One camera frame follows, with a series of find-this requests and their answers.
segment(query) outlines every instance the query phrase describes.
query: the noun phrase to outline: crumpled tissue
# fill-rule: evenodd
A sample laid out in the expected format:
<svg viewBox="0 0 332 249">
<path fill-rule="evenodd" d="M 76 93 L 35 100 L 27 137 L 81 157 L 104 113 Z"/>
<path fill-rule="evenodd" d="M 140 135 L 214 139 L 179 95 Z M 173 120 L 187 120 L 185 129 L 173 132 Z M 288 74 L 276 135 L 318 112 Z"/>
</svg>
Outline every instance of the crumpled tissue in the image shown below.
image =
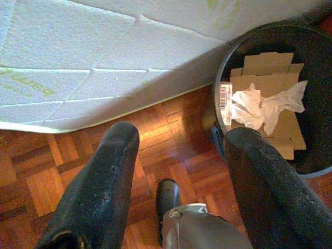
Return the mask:
<svg viewBox="0 0 332 249">
<path fill-rule="evenodd" d="M 246 127 L 258 130 L 264 123 L 264 131 L 271 135 L 278 123 L 280 112 L 287 109 L 292 112 L 302 113 L 305 108 L 302 104 L 307 81 L 301 81 L 286 91 L 275 96 L 264 98 L 260 90 L 255 89 L 253 83 L 244 91 L 237 91 L 232 96 L 231 118 Z"/>
</svg>

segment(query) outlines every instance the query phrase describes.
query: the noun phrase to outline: shoe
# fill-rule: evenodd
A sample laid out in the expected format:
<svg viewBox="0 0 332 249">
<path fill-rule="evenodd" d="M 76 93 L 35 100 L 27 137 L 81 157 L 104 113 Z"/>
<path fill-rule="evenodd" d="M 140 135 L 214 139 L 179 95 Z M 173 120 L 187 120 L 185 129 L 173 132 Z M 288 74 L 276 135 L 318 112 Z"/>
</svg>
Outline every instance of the shoe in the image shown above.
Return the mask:
<svg viewBox="0 0 332 249">
<path fill-rule="evenodd" d="M 158 241 L 162 246 L 162 220 L 164 214 L 180 205 L 180 189 L 176 181 L 171 179 L 162 180 L 157 189 L 156 212 L 158 216 Z"/>
</svg>

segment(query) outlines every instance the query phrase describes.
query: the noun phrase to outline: wooden floor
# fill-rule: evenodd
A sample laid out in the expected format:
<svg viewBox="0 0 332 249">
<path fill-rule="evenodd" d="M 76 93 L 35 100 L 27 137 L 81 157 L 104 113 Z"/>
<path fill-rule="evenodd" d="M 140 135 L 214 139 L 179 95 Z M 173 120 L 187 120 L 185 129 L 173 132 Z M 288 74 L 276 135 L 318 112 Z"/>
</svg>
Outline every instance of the wooden floor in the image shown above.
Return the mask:
<svg viewBox="0 0 332 249">
<path fill-rule="evenodd" d="M 141 139 L 123 248 L 159 248 L 155 196 L 163 178 L 178 182 L 183 204 L 206 203 L 245 234 L 227 167 L 200 125 L 209 90 L 67 134 L 0 131 L 0 248 L 33 248 L 70 181 L 120 120 L 132 122 Z M 331 183 L 331 175 L 311 182 L 329 207 Z"/>
</svg>

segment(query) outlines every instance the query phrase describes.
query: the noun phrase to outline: cardboard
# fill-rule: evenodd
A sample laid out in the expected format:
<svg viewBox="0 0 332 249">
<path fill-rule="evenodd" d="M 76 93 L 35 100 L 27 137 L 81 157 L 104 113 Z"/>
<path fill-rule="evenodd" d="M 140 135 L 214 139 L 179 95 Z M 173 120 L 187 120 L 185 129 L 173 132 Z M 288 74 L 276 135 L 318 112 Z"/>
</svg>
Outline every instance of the cardboard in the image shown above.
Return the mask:
<svg viewBox="0 0 332 249">
<path fill-rule="evenodd" d="M 292 64 L 293 53 L 268 52 L 244 58 L 243 68 L 231 71 L 230 81 L 233 92 L 249 88 L 250 83 L 261 91 L 261 96 L 270 97 L 285 91 L 298 82 L 304 64 Z M 244 124 L 232 121 L 231 129 Z M 273 145 L 285 159 L 294 158 L 294 150 L 306 149 L 294 112 L 284 110 L 280 113 L 278 124 L 270 136 L 261 127 L 263 137 Z"/>
</svg>

